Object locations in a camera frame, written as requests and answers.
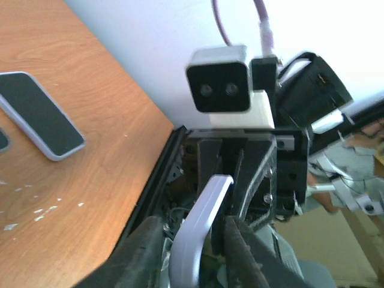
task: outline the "metal bracket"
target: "metal bracket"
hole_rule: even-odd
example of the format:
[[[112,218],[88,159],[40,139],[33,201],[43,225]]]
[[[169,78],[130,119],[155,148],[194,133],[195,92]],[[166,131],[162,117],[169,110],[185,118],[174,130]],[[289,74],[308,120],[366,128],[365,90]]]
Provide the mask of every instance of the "metal bracket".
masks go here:
[[[335,167],[333,163],[327,158],[324,153],[321,153],[317,158],[317,162],[321,168],[326,171],[327,176],[330,178],[334,191],[337,196],[346,204],[349,210],[355,212],[357,210],[363,210],[367,215],[381,215],[384,214],[384,194],[380,192],[381,202],[373,201],[369,195],[362,195],[354,197],[350,188],[344,183],[341,177],[349,177],[339,168]],[[339,177],[333,177],[332,174],[337,174]]]

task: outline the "camera lens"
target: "camera lens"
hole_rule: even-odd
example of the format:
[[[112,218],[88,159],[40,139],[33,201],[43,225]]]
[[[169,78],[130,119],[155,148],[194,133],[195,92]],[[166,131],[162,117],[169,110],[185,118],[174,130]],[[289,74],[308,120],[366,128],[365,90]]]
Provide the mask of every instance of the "camera lens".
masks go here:
[[[212,94],[212,88],[207,85],[207,84],[204,84],[200,87],[200,94],[202,96],[210,96]]]
[[[234,83],[228,83],[226,86],[226,94],[228,96],[234,96],[239,91],[239,88]]]

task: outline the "black strap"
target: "black strap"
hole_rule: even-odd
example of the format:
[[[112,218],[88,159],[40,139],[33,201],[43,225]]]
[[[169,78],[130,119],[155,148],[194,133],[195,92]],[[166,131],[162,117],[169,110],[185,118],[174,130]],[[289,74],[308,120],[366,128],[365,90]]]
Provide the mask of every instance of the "black strap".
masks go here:
[[[292,65],[301,60],[308,60],[313,62],[317,58],[317,55],[313,52],[304,52],[292,60],[288,65],[286,65],[278,74],[277,79],[280,80],[292,67]]]

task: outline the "black metal frame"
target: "black metal frame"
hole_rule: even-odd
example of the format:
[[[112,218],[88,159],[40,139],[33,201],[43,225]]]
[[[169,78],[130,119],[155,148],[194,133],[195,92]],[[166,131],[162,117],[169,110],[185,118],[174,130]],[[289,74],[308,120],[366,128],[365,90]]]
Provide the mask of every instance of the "black metal frame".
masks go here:
[[[170,173],[175,158],[179,152],[182,140],[185,137],[186,129],[181,127],[171,133],[166,142],[157,163],[148,178],[148,181],[141,193],[136,207],[125,225],[119,240],[113,249],[114,252],[124,243],[126,238],[147,218],[154,214],[155,207],[164,191],[167,177]]]
[[[182,159],[190,190],[199,195],[214,174],[235,181],[212,226],[214,254],[224,254],[226,216],[258,230],[276,214],[294,215],[296,201],[305,201],[308,148],[308,132],[298,128],[191,131],[183,141]]]

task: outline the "white wall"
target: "white wall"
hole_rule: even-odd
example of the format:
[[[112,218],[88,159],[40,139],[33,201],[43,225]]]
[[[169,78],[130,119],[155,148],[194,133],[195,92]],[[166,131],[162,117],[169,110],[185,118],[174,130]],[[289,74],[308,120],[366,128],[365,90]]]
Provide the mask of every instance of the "white wall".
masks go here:
[[[175,126],[209,126],[194,107],[184,70],[196,49],[223,45],[210,0],[65,1]],[[218,2],[232,42],[260,55],[253,1]],[[360,3],[266,1],[283,58],[303,50],[320,54],[355,98],[384,88],[381,2]]]
[[[322,56],[354,99],[384,89],[382,2],[377,0],[269,0],[280,52]]]

